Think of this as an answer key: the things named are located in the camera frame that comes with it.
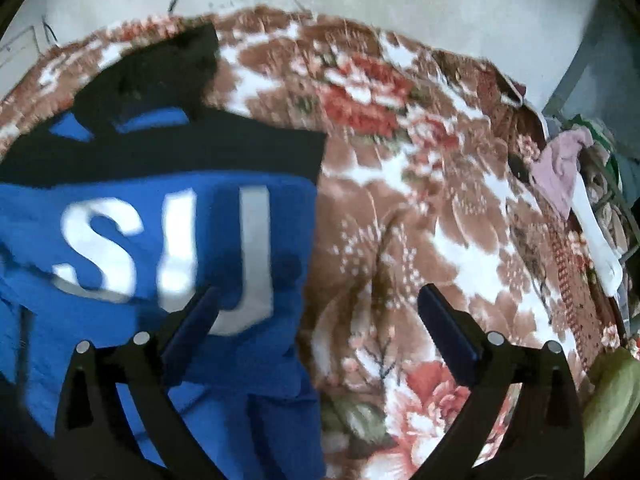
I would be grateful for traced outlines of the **olive green folded cloth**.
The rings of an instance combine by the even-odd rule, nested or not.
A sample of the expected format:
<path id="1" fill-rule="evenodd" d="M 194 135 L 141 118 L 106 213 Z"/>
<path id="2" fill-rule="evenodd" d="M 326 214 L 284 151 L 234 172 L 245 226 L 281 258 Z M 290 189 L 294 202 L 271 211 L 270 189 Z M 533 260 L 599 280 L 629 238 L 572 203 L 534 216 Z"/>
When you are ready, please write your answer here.
<path id="1" fill-rule="evenodd" d="M 636 431 L 639 409 L 639 361 L 624 348 L 602 354 L 590 370 L 594 391 L 582 411 L 585 476 Z"/>

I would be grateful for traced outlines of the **blue and black hooded jacket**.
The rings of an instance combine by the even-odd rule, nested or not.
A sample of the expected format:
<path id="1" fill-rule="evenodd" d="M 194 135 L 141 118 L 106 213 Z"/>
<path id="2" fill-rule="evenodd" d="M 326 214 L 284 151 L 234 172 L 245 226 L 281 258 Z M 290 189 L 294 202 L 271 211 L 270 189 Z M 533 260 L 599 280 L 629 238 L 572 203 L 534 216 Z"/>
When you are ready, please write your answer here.
<path id="1" fill-rule="evenodd" d="M 114 479 L 112 359 L 199 290 L 218 318 L 169 400 L 221 479 L 319 479 L 320 401 L 295 347 L 323 133 L 209 107 L 212 24 L 135 50 L 1 159 L 1 474 Z"/>

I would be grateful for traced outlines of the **floral brown red bed blanket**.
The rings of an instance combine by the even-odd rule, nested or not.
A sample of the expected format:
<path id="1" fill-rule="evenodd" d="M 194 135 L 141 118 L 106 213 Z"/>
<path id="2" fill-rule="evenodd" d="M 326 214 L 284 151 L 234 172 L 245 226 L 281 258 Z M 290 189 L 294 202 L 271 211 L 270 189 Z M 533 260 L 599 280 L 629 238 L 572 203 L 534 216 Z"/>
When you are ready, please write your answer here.
<path id="1" fill-rule="evenodd" d="M 326 137 L 295 338 L 320 401 L 319 479 L 415 479 L 468 400 L 420 318 L 427 284 L 526 351 L 529 479 L 615 477 L 624 444 L 585 476 L 582 411 L 594 363 L 624 348 L 618 319 L 574 212 L 530 183 L 553 138 L 492 64 L 269 6 L 125 22 L 52 49 L 4 98 L 1 158 L 104 68 L 204 24 L 221 68 L 207 106 Z"/>

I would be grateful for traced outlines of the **pink cloth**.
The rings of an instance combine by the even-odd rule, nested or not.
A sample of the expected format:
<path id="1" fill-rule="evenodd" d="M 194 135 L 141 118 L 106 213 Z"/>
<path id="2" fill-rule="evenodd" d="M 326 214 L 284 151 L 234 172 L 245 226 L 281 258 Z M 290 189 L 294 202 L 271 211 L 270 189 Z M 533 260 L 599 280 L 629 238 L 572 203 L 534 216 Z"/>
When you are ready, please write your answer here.
<path id="1" fill-rule="evenodd" d="M 529 180 L 562 220 L 572 209 L 578 158 L 590 148 L 593 138 L 584 127 L 561 131 L 529 166 Z"/>

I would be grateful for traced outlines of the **white wooden headboard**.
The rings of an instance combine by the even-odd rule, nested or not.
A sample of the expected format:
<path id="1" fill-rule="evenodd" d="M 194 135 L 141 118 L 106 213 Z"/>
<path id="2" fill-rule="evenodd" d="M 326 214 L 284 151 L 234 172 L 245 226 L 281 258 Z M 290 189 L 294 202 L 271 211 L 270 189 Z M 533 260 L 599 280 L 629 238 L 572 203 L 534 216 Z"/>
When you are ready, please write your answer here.
<path id="1" fill-rule="evenodd" d="M 48 47 L 42 25 L 28 25 L 1 43 L 1 77 L 20 79 Z"/>

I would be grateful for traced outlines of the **white sock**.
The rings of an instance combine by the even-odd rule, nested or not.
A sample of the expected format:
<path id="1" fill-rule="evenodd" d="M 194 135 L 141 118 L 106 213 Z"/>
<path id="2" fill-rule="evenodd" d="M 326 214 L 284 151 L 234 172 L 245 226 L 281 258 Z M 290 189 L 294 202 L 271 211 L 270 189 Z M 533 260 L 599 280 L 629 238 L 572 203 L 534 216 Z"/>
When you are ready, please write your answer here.
<path id="1" fill-rule="evenodd" d="M 597 222 L 580 174 L 576 174 L 574 179 L 572 211 L 582 228 L 594 270 L 605 296 L 614 297 L 623 281 L 623 268 Z"/>

